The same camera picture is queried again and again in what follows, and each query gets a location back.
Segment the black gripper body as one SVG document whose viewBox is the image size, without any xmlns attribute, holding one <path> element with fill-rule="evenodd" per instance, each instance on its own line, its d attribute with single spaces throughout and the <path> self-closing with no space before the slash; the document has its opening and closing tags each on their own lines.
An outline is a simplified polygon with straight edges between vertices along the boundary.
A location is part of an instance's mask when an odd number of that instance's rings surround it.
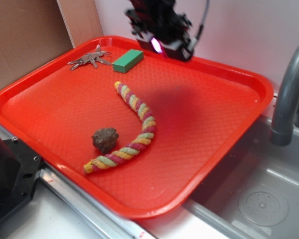
<svg viewBox="0 0 299 239">
<path fill-rule="evenodd" d="M 188 34 L 191 22 L 185 14 L 174 11 L 175 3 L 174 0 L 132 0 L 133 7 L 125 15 L 141 48 L 158 53 L 153 43 L 156 40 L 167 58 L 186 62 L 193 55 Z"/>
</svg>

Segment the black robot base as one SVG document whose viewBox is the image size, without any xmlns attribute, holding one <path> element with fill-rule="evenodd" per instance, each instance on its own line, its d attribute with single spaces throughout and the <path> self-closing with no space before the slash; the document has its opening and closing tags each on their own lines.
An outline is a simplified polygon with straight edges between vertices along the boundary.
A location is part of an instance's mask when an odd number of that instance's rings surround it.
<svg viewBox="0 0 299 239">
<path fill-rule="evenodd" d="M 0 138 L 0 224 L 29 203 L 42 159 L 20 139 Z"/>
</svg>

